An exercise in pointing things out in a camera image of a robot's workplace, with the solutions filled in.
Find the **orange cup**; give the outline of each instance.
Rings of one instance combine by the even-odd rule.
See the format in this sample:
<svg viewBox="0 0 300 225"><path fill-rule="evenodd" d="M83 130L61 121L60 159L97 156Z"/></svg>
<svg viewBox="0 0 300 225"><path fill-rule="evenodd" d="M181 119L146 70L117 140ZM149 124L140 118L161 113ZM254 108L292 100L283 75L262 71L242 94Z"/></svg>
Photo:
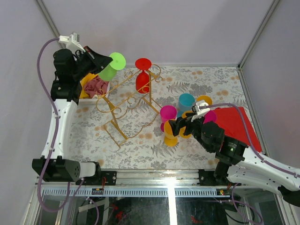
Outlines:
<svg viewBox="0 0 300 225"><path fill-rule="evenodd" d="M201 100L204 100L208 105L212 105L212 100L207 95L201 95L197 98L196 102L199 102Z"/></svg>

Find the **gold wire stand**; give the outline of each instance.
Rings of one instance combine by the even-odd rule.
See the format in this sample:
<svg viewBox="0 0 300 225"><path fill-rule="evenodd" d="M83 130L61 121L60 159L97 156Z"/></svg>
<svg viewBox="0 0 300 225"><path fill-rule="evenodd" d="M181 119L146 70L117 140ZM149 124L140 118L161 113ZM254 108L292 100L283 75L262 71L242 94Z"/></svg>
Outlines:
<svg viewBox="0 0 300 225"><path fill-rule="evenodd" d="M150 70L147 70L148 74L149 74L149 82L146 83L143 87L141 87L139 90L142 90L143 92L145 92L143 89L144 88L149 88L149 92L148 93L145 93L142 97L140 97L140 100L138 101L138 103L136 104L135 107L129 107L127 106L126 108L126 111L123 115L119 116L119 117L116 117L117 114L121 114L122 110L120 108L120 106L125 103L125 102L128 102L129 105L132 105L136 102L136 98L134 97L134 95L136 93L138 93L139 90L137 90L136 92L134 92L132 95L130 95L129 97L127 97L126 99L124 99L123 101L121 101L119 104L117 105L114 105L110 100L108 100L108 98L106 97L106 94L112 92L113 90L117 89L119 86L121 86L122 84L124 84L126 81L128 81L129 79L133 78L135 75L139 74L139 72L141 72L141 70L135 72L135 73L132 73L132 71L130 71L130 75L127 75L126 72L124 73L124 76L125 76L125 80L122 81L121 83L119 83L119 81L117 80L113 80L111 81L111 86L113 87L109 92L107 92L106 94L103 94L103 95L98 95L98 99L96 101L96 108L99 112L101 113L111 113L112 114L112 119L110 121L108 121L107 123L105 123L103 125L103 128L105 129L105 131L109 134L109 136L113 139L113 141L117 144L117 146L120 148L122 144L124 144L129 138L133 138L133 137L136 137L139 135L139 133L143 130L144 127L147 127L147 126L150 126L154 120L156 119L156 117L159 115L159 110L157 110L153 105L152 105L152 102L156 103L160 108L161 108L161 105L159 105L153 98L152 98L152 85L151 85L151 82L152 81L155 81L157 83L159 83L161 81L161 68L156 65L156 64L153 64L154 66L156 66L158 69L159 69L159 73L158 74L155 74L153 72L151 72ZM103 110L100 110L99 107L98 107L98 102L99 100L101 99L104 99L104 101L108 104L108 107L109 107L109 111L103 111ZM119 125L118 125L118 120L123 118L129 111L135 109L136 107L139 106L141 100L143 100L147 105L149 105L155 112L156 112L156 116L154 117L154 119L148 123L147 125L143 125L142 128L140 129L139 132L137 132L134 136L126 136L124 134L124 132L121 131ZM106 125L108 123L111 123L117 130L118 132L123 136L124 140L120 143L118 143L115 138L112 136L112 134L106 129Z"/></svg>

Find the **glass panel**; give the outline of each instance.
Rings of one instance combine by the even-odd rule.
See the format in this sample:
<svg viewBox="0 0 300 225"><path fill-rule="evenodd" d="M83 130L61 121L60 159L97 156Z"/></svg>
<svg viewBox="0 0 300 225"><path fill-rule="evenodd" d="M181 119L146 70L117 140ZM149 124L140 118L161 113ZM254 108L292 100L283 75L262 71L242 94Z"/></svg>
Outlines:
<svg viewBox="0 0 300 225"><path fill-rule="evenodd" d="M181 195L180 188L176 188L171 196L171 189L168 189L168 197L140 196L130 197L128 191L126 197L90 197L97 203L99 209L98 225L237 225L248 224L247 221L236 212L230 197L190 197L197 188L190 188L190 192L184 191ZM239 210L250 220L259 222L260 219L255 211L258 211L264 220L263 225L283 225L281 216L272 193L258 188L237 188L235 200L248 203L255 208L250 210L243 204L238 204ZM45 204L52 209L57 209L65 200L65 196L45 196ZM42 225L67 225L69 203L58 213L40 212L35 224ZM74 198L70 206L72 225L94 225L97 219L97 211L93 204L86 200L86 197Z"/></svg>

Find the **metal frame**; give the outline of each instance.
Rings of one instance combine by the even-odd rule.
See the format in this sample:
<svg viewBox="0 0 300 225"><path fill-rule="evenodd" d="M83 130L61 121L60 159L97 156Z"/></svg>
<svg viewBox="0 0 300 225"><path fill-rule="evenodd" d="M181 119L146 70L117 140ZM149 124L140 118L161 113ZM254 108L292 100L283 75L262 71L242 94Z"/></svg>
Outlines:
<svg viewBox="0 0 300 225"><path fill-rule="evenodd" d="M58 37L60 35L51 15L49 14L49 11L47 10L43 0L35 0L38 8L40 9L42 15L44 16L49 29L51 30L52 34L55 37ZM249 106L249 110L251 113L252 121L254 124L254 128L256 131L256 134L258 136L258 139L262 145L262 149L269 155L268 146L267 143L263 137L262 129L259 123L259 120L257 118L257 114L255 111L255 108L252 104L252 99L249 94L249 90L247 87L247 83L242 71L243 66L245 65L245 62L247 61L250 53L252 52L253 48L255 47L255 44L257 40L259 39L260 35L264 31L268 21L270 20L271 16L275 12L276 8L280 4L281 0L273 0L271 6L269 7L264 19L262 20L258 30L256 31L252 41L250 42L245 54L243 55L241 61L239 64L177 64L177 65L161 65L163 67L171 67L171 66L177 66L177 67L237 67L238 73L240 76L240 82L246 97L247 104ZM198 171L197 170L117 170L118 171L118 180L117 185L115 188L124 189L129 187L134 188L162 188L166 186L167 180L173 180L174 185L177 188L195 188L197 189L198 186L196 185L197 181L196 179L199 179ZM44 188L65 188L65 183L44 183ZM255 187L249 187L249 186L241 186L237 187L236 192L239 193L240 191L243 193L244 189L255 190ZM281 198L276 196L277 205L280 209L280 212L282 213L282 218L284 219L285 223L287 225L291 224L298 224L299 221L297 217L294 217L293 213L294 208L290 204L283 201ZM28 223L28 221L34 221L38 215L39 212L39 204L37 200L37 190L34 190L34 193L32 195L32 198L29 202L28 208L26 209L27 216L23 222L23 224L33 224Z"/></svg>
<svg viewBox="0 0 300 225"><path fill-rule="evenodd" d="M50 29L50 31L52 32L53 36L58 38L60 36L60 32L58 31L51 15L49 14L49 11L46 7L46 5L44 4L43 0L35 0L37 7L39 8L39 10L41 11L41 14L43 15L46 23L48 24L48 27ZM58 43L58 45L61 48L65 48L65 46L61 43Z"/></svg>
<svg viewBox="0 0 300 225"><path fill-rule="evenodd" d="M229 197L228 195L217 195L218 190L227 189L227 186L201 187L195 182L199 181L198 170L117 170L118 179L116 186L106 187L104 194L92 195L95 186L85 186L79 189L77 196L127 196L127 197L169 197L170 190L173 191L173 200L175 197ZM77 186L71 187L70 196L73 195ZM238 186L236 193L242 197L256 192L258 188L251 186ZM44 183L42 187L43 198L46 195L66 196L66 183ZM108 207L108 198L105 198L105 208ZM72 205L72 212L75 212L75 204ZM37 198L37 188L34 190L30 208L24 225L32 225L37 222L40 206ZM64 212L58 215L58 221L63 220ZM108 211L105 211L104 221L107 218Z"/></svg>
<svg viewBox="0 0 300 225"><path fill-rule="evenodd" d="M239 65L238 65L239 68L243 68L243 66L245 65L245 62L246 62L248 56L252 52L257 40L259 39L260 35L262 34L263 30L265 29L267 23L269 22L271 16L275 12L275 10L276 10L276 8L277 8L277 6L279 5L280 2L281 2L281 0L273 0L273 2L271 4L271 6L269 7L265 17L263 18L261 24L259 25L253 39L251 40L248 49L246 50L244 56L242 57Z"/></svg>

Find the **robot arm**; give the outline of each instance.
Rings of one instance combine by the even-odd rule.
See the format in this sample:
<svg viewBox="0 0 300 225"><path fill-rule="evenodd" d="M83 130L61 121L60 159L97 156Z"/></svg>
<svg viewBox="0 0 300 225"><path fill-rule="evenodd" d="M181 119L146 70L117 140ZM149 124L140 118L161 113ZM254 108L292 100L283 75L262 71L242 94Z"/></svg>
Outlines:
<svg viewBox="0 0 300 225"><path fill-rule="evenodd" d="M226 136L225 130L212 121L203 123L203 116L210 110L205 108L206 104L204 101L197 102L192 107L193 112L187 113L186 118L179 117L169 122L174 136L179 134L182 127L186 127L184 135L192 134L207 152L215 153L220 160L213 174L216 184L231 182L256 186L300 206L300 169L255 153L245 143Z"/></svg>
<svg viewBox="0 0 300 225"><path fill-rule="evenodd" d="M79 35L60 36L59 42L66 44L66 49L54 53L55 80L52 83L51 98L57 108L59 128L49 164L43 179L45 181L76 182L82 177L101 181L98 162L77 162L69 160L69 137L74 112L82 91L80 81L88 74L100 73L112 61L112 58L92 51L88 46L79 44ZM33 159L32 168L40 175L51 149L57 115L52 108L52 117L45 148L41 158Z"/></svg>

